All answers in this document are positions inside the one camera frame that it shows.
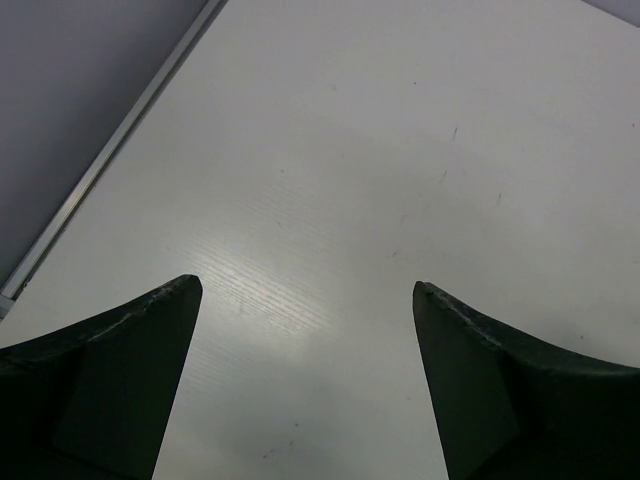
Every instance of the white table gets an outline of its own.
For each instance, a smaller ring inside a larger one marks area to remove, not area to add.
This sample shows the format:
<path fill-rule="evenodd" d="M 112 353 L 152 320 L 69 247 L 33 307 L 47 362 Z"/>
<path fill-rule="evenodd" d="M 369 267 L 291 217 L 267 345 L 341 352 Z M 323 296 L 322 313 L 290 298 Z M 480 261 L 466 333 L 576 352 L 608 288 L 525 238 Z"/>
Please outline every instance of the white table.
<path fill-rule="evenodd" d="M 640 365 L 639 86 L 579 0 L 231 0 L 2 345 L 195 273 L 156 479 L 444 479 L 416 280 Z"/>

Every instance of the black object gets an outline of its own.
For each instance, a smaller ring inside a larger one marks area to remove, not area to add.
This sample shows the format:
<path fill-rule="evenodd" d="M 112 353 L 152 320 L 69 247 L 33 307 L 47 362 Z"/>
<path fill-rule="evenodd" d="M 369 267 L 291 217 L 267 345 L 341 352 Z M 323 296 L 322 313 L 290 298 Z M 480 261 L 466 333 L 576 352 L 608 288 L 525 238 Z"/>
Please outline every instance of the black object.
<path fill-rule="evenodd" d="M 639 369 L 543 342 L 431 284 L 416 284 L 413 311 L 450 480 L 640 478 Z"/>
<path fill-rule="evenodd" d="M 0 350 L 0 478 L 150 479 L 201 296 L 182 276 Z"/>

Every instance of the metal frame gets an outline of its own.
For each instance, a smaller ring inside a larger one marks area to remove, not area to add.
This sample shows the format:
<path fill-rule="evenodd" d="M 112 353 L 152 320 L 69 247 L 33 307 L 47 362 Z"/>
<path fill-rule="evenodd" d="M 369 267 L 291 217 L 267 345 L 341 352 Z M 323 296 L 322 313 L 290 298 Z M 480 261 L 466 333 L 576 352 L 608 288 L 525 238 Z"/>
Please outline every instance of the metal frame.
<path fill-rule="evenodd" d="M 131 111 L 129 111 L 109 141 L 100 153 L 98 153 L 89 169 L 40 234 L 38 240 L 32 245 L 29 252 L 11 274 L 0 291 L 0 319 L 6 314 L 6 312 L 4 312 L 4 314 L 2 312 L 3 306 L 6 307 L 8 311 L 13 301 L 18 298 L 51 247 L 64 231 L 73 214 L 78 210 L 82 201 L 87 197 L 91 188 L 100 178 L 100 175 L 104 173 L 111 160 L 127 141 L 129 135 L 133 133 L 138 123 L 153 105 L 158 95 L 162 93 L 164 87 L 169 83 L 171 78 L 173 78 L 175 72 L 191 53 L 191 50 L 193 50 L 209 25 L 211 25 L 218 16 L 227 1 L 228 0 L 209 0 L 205 6 L 202 7 L 193 24 L 180 39 L 162 67 L 160 67 L 160 70 L 158 70 L 140 98 L 138 98 Z"/>

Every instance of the white surface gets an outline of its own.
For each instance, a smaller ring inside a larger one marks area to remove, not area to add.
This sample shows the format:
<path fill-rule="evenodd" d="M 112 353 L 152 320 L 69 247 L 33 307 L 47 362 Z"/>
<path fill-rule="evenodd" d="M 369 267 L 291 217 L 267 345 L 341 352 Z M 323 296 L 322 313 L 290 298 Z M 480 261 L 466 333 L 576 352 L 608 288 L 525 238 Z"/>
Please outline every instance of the white surface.
<path fill-rule="evenodd" d="M 195 273 L 156 479 L 444 479 L 416 280 L 640 365 L 639 80 L 578 0 L 231 0 L 2 344 Z"/>

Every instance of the table surface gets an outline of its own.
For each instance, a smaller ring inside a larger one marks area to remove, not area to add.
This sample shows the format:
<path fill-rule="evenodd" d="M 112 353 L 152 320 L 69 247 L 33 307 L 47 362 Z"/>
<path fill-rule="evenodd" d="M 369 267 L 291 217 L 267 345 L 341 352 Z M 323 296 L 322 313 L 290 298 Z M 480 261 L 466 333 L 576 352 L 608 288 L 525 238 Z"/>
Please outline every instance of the table surface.
<path fill-rule="evenodd" d="M 156 479 L 444 479 L 415 281 L 640 365 L 638 85 L 580 0 L 231 0 L 1 344 L 194 273 Z"/>

